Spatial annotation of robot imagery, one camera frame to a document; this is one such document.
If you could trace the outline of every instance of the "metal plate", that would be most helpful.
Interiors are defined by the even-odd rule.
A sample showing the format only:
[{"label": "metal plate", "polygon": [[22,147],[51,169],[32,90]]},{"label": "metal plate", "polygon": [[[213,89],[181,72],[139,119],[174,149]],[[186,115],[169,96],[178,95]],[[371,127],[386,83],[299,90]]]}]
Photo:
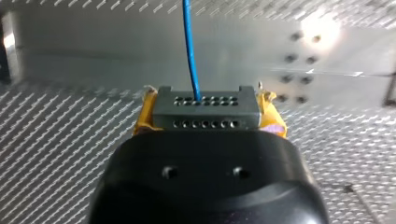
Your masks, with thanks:
[{"label": "metal plate", "polygon": [[[32,84],[2,90],[1,223],[84,223],[106,160],[131,136],[140,92]],[[396,114],[278,108],[320,184],[332,223],[386,220],[396,191]]]},{"label": "metal plate", "polygon": [[166,129],[257,129],[261,111],[253,87],[239,91],[202,91],[193,101],[191,91],[160,87],[152,110],[155,127]]},{"label": "metal plate", "polygon": [[[236,2],[241,7],[254,5],[251,1]],[[256,3],[262,6],[265,2]],[[353,21],[359,13],[372,15],[364,9],[373,6],[377,6],[372,8],[374,12],[384,8],[392,15],[391,3],[379,7],[376,1],[334,1],[330,12],[345,17],[340,21],[322,13],[318,6],[325,3],[307,1],[306,6],[314,10],[309,10],[310,14],[306,11],[311,16],[306,14],[302,22],[288,20],[281,10],[274,14],[279,20],[250,17],[252,13],[242,18],[239,13],[225,16],[220,9],[224,13],[210,16],[211,8],[216,11],[222,3],[195,1],[192,7],[198,14],[193,17],[192,27],[202,89],[231,91],[239,85],[255,86],[261,80],[265,88],[287,95],[292,104],[303,96],[312,104],[365,108],[382,105],[389,75],[394,71],[395,32],[382,26],[343,26],[341,21]],[[21,69],[16,77],[124,90],[147,84],[190,89],[179,2],[136,1],[126,12],[128,1],[121,1],[113,10],[111,1],[100,7],[95,1],[85,7],[82,1],[71,7],[65,1],[57,7],[53,4],[16,1],[10,5],[14,10],[5,17],[16,40],[15,67]],[[293,40],[300,31],[305,36]],[[313,33],[321,34],[319,43],[313,42]],[[291,54],[298,58],[286,62]],[[308,63],[312,57],[317,61]],[[288,75],[295,79],[287,84],[280,81]],[[313,81],[302,84],[300,79],[307,76]]]},{"label": "metal plate", "polygon": [[[103,11],[124,11],[135,8],[138,12],[149,11],[173,13],[181,6],[179,0],[3,0],[3,8],[14,5],[39,4],[52,7],[95,8]],[[394,1],[389,0],[192,0],[191,10],[195,15],[235,16],[239,19],[254,18],[266,20],[302,21],[320,9],[321,14],[330,14],[343,25],[358,27],[393,28],[396,25]]]}]

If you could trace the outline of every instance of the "wire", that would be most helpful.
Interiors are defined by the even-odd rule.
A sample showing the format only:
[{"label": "wire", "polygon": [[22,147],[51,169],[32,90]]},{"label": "wire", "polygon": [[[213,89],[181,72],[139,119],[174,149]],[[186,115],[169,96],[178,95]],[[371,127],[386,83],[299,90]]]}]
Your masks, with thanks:
[{"label": "wire", "polygon": [[183,0],[184,35],[186,36],[187,59],[195,101],[201,101],[201,90],[198,83],[197,69],[194,59],[194,41],[192,40],[190,0]]}]

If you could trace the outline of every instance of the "bolt hole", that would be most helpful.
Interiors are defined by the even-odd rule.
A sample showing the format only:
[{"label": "bolt hole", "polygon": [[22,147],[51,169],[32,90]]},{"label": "bolt hole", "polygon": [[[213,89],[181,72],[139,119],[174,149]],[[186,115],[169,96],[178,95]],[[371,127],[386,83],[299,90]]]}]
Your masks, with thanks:
[{"label": "bolt hole", "polygon": [[296,98],[296,101],[299,104],[305,104],[308,101],[308,99],[306,97],[304,97],[304,96],[299,96],[299,97]]},{"label": "bolt hole", "polygon": [[293,76],[292,75],[286,75],[286,76],[283,76],[282,78],[281,78],[281,81],[283,82],[283,83],[289,83],[289,82],[291,82],[293,80]]},{"label": "bolt hole", "polygon": [[296,61],[298,59],[298,54],[290,54],[288,56],[286,56],[285,61],[287,63],[292,63],[294,61]]},{"label": "bolt hole", "polygon": [[178,120],[174,121],[174,128],[180,128],[180,121]]},{"label": "bolt hole", "polygon": [[287,95],[285,95],[285,94],[281,94],[281,95],[278,95],[277,97],[276,97],[276,99],[278,100],[278,101],[280,101],[280,102],[286,102],[287,100],[288,100],[288,96]]},{"label": "bolt hole", "polygon": [[231,121],[230,127],[232,127],[232,128],[237,128],[238,126],[239,126],[239,122],[238,122],[238,121],[236,121],[236,120]]},{"label": "bolt hole", "polygon": [[313,64],[318,61],[318,58],[315,56],[309,57],[306,59],[306,63]]},{"label": "bolt hole", "polygon": [[192,122],[192,128],[199,128],[200,124],[201,123],[198,120],[195,120]]},{"label": "bolt hole", "polygon": [[227,120],[224,120],[221,122],[221,128],[228,128],[228,125],[229,125],[229,123]]},{"label": "bolt hole", "polygon": [[310,82],[312,82],[313,78],[312,77],[303,77],[301,79],[301,82],[305,85],[309,84]]},{"label": "bolt hole", "polygon": [[178,176],[178,170],[175,166],[165,166],[163,167],[163,178],[173,179]]},{"label": "bolt hole", "polygon": [[299,39],[301,39],[304,36],[303,32],[297,32],[295,34],[293,34],[290,39],[293,41],[297,41]]},{"label": "bolt hole", "polygon": [[188,128],[190,127],[190,123],[187,120],[183,121],[183,128]]},{"label": "bolt hole", "polygon": [[202,127],[203,127],[203,128],[209,127],[209,121],[207,121],[207,120],[203,121],[203,122],[202,122]]},{"label": "bolt hole", "polygon": [[212,128],[218,128],[218,127],[219,127],[219,123],[217,121],[213,121]]},{"label": "bolt hole", "polygon": [[238,166],[233,168],[233,176],[238,177],[239,179],[247,179],[250,177],[250,172]]}]

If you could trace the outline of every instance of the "yellow component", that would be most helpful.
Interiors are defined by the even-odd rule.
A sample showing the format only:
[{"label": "yellow component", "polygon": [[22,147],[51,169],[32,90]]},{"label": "yellow component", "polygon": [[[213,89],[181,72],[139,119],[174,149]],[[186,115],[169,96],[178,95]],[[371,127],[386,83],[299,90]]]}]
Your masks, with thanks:
[{"label": "yellow component", "polygon": [[[162,130],[161,128],[154,127],[152,124],[151,114],[157,94],[158,92],[154,88],[150,88],[146,92],[139,119],[134,126],[134,134]],[[256,97],[262,112],[262,120],[259,126],[260,130],[275,133],[278,136],[286,138],[287,126],[272,104],[272,101],[276,98],[276,94],[271,91],[260,90]]]},{"label": "yellow component", "polygon": [[156,128],[152,125],[152,110],[154,108],[155,99],[157,98],[157,90],[150,88],[143,97],[143,106],[140,111],[139,118],[134,126],[134,135],[137,133],[144,133],[147,131],[161,131],[161,128]]},{"label": "yellow component", "polygon": [[262,112],[260,130],[275,133],[278,136],[286,138],[288,127],[272,104],[272,101],[276,98],[276,94],[272,91],[260,90],[256,97]]}]

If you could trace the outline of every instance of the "black plastic housing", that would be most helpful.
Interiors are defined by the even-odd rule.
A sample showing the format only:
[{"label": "black plastic housing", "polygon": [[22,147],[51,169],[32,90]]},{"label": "black plastic housing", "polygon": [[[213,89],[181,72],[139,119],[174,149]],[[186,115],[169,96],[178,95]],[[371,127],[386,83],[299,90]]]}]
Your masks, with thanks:
[{"label": "black plastic housing", "polygon": [[259,131],[153,132],[114,153],[89,223],[327,224],[288,140]]}]

